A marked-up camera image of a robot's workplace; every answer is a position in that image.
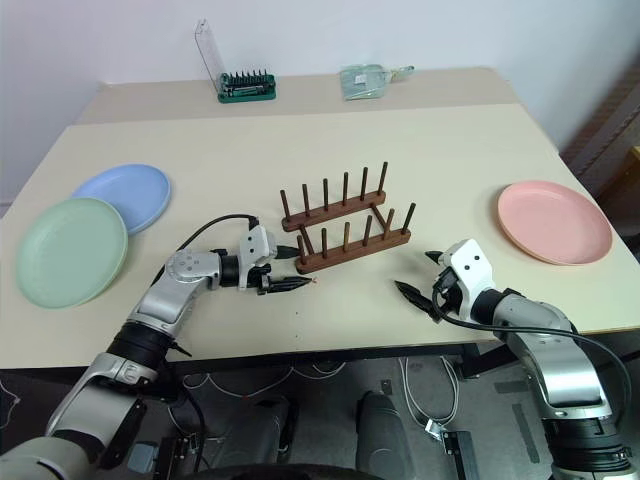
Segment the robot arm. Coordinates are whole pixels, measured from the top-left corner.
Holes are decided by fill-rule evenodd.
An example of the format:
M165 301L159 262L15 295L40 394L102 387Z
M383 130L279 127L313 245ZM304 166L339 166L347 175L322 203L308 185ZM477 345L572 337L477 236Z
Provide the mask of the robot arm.
M522 362L553 456L556 480L638 479L627 458L611 406L593 364L571 333L571 322L556 307L529 300L507 289L495 290L491 265L475 240L446 252L427 252L444 269L433 285L431 300L410 285L398 287L411 303L434 320L458 315L461 326L539 328L558 334L496 332ZM440 294L445 302L436 304Z
M0 478L84 480L96 468L117 466L146 412L138 393L157 379L167 351L181 350L176 338L201 293L225 286L270 293L310 281L272 281L268 262L277 254L274 237L260 225L242 239L237 256L176 252L107 351L98 354L55 410L45 436L0 457Z

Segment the pink plate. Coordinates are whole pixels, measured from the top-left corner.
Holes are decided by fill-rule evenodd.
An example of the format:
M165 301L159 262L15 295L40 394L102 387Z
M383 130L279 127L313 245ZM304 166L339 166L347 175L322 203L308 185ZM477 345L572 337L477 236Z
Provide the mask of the pink plate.
M500 194L498 217L516 245L556 265L600 260L613 242L609 222L598 207L557 183L510 185Z

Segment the table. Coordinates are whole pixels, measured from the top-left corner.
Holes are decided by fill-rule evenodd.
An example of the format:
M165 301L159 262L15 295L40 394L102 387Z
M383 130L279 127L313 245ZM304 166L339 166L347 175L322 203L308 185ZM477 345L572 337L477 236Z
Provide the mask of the table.
M307 91L310 84L316 91ZM292 211L300 211L302 183L309 184L317 206L323 178L335 201L341 198L344 171L351 174L355 195L362 167L370 168L373 189L384 161L389 170L381 210L386 215L396 209L397 228L409 204L417 203L411 241L319 271L316 283L287 294L258 297L225 289L203 295L179 339L194 355L193 365L238 365L229 359L255 364L271 355L281 361L404 355L412 348L437 352L490 339L483 332L433 323L393 282L427 291L436 269L423 252L469 237L493 264L498 288L509 286L558 306L579 330L640 325L640 267L618 235L602 261L562 267L529 257L500 230L496 199L510 183L550 180L589 195L494 72L424 72L392 85L379 101L342 102L334 76L282 79L278 100L230 106L214 103L205 87L187 82L107 88L80 118L84 123L68 127L58 139L4 218L0 368L89 364L108 346L159 266L200 225L227 213L251 213L279 243L295 245L295 234L280 227L281 188ZM194 105L200 103L198 110ZM28 226L88 177L129 162L149 163L168 174L173 194L166 212L130 239L122 272L99 297L64 310L31 305L13 280L15 252ZM345 220L351 221L353 238L361 237L365 218L360 212L329 223L330 246L342 241ZM245 228L242 222L214 227L193 247L234 250ZM312 227L310 235L317 248L320 227ZM275 273L295 273L291 260L273 267ZM172 352L170 359L184 357Z

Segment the black cable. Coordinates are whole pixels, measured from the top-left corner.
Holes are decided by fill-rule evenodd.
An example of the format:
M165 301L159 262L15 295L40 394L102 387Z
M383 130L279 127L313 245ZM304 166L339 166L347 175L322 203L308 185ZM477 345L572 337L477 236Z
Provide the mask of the black cable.
M553 328L538 328L538 327L506 327L506 326L497 326L497 325L496 326L483 325L480 323L470 323L470 322L463 322L461 320L456 320L455 318L451 318L449 315L447 315L445 312L443 312L440 309L440 304L438 303L438 290L436 288L434 288L433 293L431 295L431 302L433 303L434 310L436 311L436 313L440 318L442 318L443 320L453 325L457 325L458 327L470 328L472 330L483 330L486 332L541 333L546 335L557 335L559 337L568 337L579 342L585 342L603 350L613 360L613 363L616 369L618 370L618 374L620 375L620 382L622 384L623 400L622 400L621 407L618 409L618 415L615 420L616 427L620 428L620 423L622 422L622 419L624 418L624 415L627 409L631 405L631 377L629 376L629 372L627 371L626 366L624 365L624 363L622 363L622 360L620 360L618 355L616 355L609 347L598 342L597 340L593 340L589 337L585 337L584 335L567 332L565 330L556 330Z
M195 232L193 232L193 234L187 238L182 245L180 245L177 249L176 252L179 250L183 250L185 248L187 248L187 246L193 242L202 232L204 232L207 228L215 225L216 223L222 222L224 220L232 220L234 218L244 218L246 220L249 220L249 230L251 230L253 227L255 227L256 225L259 225L259 221L258 221L258 217L255 217L253 215L248 215L246 213L231 213L229 215L223 215L222 217L218 217L218 218L214 218L213 220L211 220L210 222L205 223L203 226L201 226L198 230L196 230ZM158 273L156 274L155 278L153 279L153 282L151 282L151 285L153 285L154 283L156 283L158 280L160 280L160 277L162 276L162 274L164 273L164 265L162 266L162 268L160 269L160 271L158 271Z
M204 421L204 414L202 413L202 409L200 408L200 405L198 404L198 402L196 402L196 399L193 398L193 395L191 395L191 392L189 391L189 389L186 388L182 384L182 382L178 380L178 377L176 373L173 371L173 368L171 367L171 365L169 365L169 362L167 362L167 360L164 359L162 363L164 364L164 367L169 372L169 375L171 376L171 380L174 381L177 385L181 386L185 397L187 398L188 402L191 404L191 406L196 412L196 415L198 416L198 423L200 425L198 436L200 438L198 439L199 441L198 441L198 451L196 452L196 460L195 460L195 463L193 464L193 473L198 473L198 471L200 470L200 462L203 459L202 455L204 453L204 442L207 435L207 426Z

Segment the white cable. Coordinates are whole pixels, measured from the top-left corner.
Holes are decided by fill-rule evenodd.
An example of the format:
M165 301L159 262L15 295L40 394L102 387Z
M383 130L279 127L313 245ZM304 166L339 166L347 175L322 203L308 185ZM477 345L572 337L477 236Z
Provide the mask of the white cable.
M187 388L189 390L197 390L198 388L200 388L201 386L203 386L205 383L207 383L207 380L209 379L209 374L205 374L204 378L202 379L202 381L198 384L198 385L187 385L187 378L189 378L191 375L185 375L184 377L182 377L182 386L184 388Z
M289 371L278 381L272 383L271 385L267 385L266 387L263 387L259 390L256 390L255 392L252 393L247 393L247 394L242 394L242 393L236 393L236 392L231 392L225 388L222 388L220 385L218 385L215 380L213 379L213 377L211 375L208 375L208 380L211 382L211 384L220 392L225 393L227 395L230 395L232 397L236 397L236 398L251 398L251 397L255 397L256 395L260 395L261 393L266 392L267 390L272 389L273 387L280 385L282 382L284 382L287 378L289 378L291 376L291 374L294 372L294 368L291 367L289 368Z
M327 378L331 378L331 377L334 377L337 374L339 374L342 371L342 369L345 367L345 365L346 365L346 363L343 363L338 368L336 368L334 371L332 371L329 374L323 375L322 377L314 377L312 375L307 375L306 373L301 372L297 368L294 368L293 371L296 372L301 377L308 378L309 380L326 380Z
M322 375L332 375L335 372L338 372L340 370L342 370L344 368L344 366L346 365L346 362L342 362L338 367L336 367L333 370L322 370L320 367L318 367L315 363L312 363L311 366L313 367L313 369L318 372L321 373Z
M411 414L411 417L413 418L414 422L416 422L421 427L424 427L425 425L422 422L420 422L420 420L418 420L417 416L413 412L414 409L420 412L424 417L431 419L435 422L438 422L442 426L445 426L448 423L450 423L458 413L458 405L460 400L460 385L458 382L458 378L455 374L453 365L451 365L451 363L445 357L441 356L440 360L442 361L445 372L449 377L449 381L451 382L451 388L453 390L453 404L451 406L451 410L449 411L449 414L444 417L434 417L433 415L429 415L420 407L420 405L414 398L413 393L411 392L411 385L409 384L409 368L408 368L409 359L405 357L404 365L402 363L402 360L398 359L398 363L400 364L400 372L402 374L402 386L404 389L404 397L405 397L405 403L407 404L407 409L409 410L409 413Z
M11 397L13 397L13 400L11 401L11 406L9 407L9 411L7 412L7 420L2 425L0 425L0 430L4 430L5 428L7 428L7 426L11 422L11 414L13 413L13 409L16 408L16 405L20 403L21 398L17 396L15 393L7 390L5 386L2 384L2 380L0 380L0 389L2 389L2 391L5 392L7 395L11 395Z
M411 415L411 418L416 424L418 424L418 426L420 426L421 428L425 428L425 425L420 420L418 420L418 417L416 417L415 413L413 413L413 409L409 404L409 395L407 393L407 382L405 381L405 377L404 377L404 366L402 365L401 359L398 359L398 363L400 364L400 371L402 374L402 387L404 389L404 401L407 404L407 410L409 410L409 415Z
M192 435L196 435L193 432L186 431L184 428L182 428L180 426L180 424L176 420L176 417L173 416L173 411L171 410L171 407L167 407L167 413L169 414L169 418L171 419L171 422L176 426L176 428L180 431L180 433L182 433L185 437L190 437Z

